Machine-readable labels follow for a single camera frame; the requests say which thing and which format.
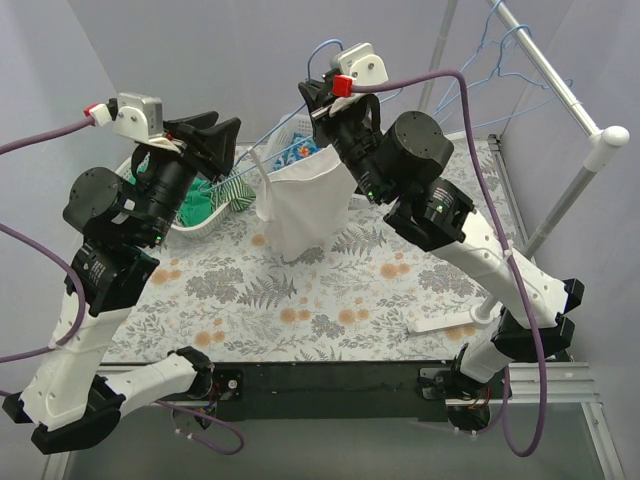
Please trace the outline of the white tank top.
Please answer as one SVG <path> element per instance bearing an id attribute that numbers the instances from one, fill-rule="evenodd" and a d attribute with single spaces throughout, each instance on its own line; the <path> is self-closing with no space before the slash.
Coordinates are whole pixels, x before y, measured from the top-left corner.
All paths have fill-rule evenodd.
<path id="1" fill-rule="evenodd" d="M 256 214 L 271 248 L 287 262 L 298 259 L 346 226 L 356 182 L 332 147 L 268 174 L 250 154 L 262 182 Z"/>

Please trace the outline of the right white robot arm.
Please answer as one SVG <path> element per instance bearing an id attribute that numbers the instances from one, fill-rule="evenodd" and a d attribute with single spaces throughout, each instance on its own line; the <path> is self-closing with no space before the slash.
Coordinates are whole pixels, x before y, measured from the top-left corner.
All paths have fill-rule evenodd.
<path id="1" fill-rule="evenodd" d="M 534 362 L 566 349 L 575 329 L 566 315 L 580 305 L 583 284 L 555 279 L 501 244 L 470 197 L 442 178 L 454 146 L 433 118 L 404 112 L 383 131 L 375 95 L 341 106 L 333 86 L 318 80 L 298 85 L 315 143 L 334 147 L 369 202 L 390 205 L 384 220 L 396 234 L 463 271 L 502 305 L 499 320 L 463 346 L 450 373 L 436 377 L 434 385 L 449 395 L 475 397 L 511 362 Z M 528 309 L 539 328 L 541 354 Z"/>

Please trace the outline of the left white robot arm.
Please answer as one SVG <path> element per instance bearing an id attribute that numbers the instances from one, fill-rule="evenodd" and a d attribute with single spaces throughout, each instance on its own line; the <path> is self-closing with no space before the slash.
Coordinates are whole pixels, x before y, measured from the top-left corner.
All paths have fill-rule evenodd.
<path id="1" fill-rule="evenodd" d="M 63 217 L 83 242 L 67 264 L 56 328 L 31 382 L 2 404 L 15 423 L 34 425 L 41 453 L 92 448 L 123 417 L 173 394 L 212 397 L 213 364 L 191 347 L 113 376 L 99 367 L 158 267 L 150 250 L 164 242 L 194 179 L 232 171 L 240 127 L 213 111 L 166 121 L 137 140 L 129 178 L 93 167 L 71 186 Z"/>

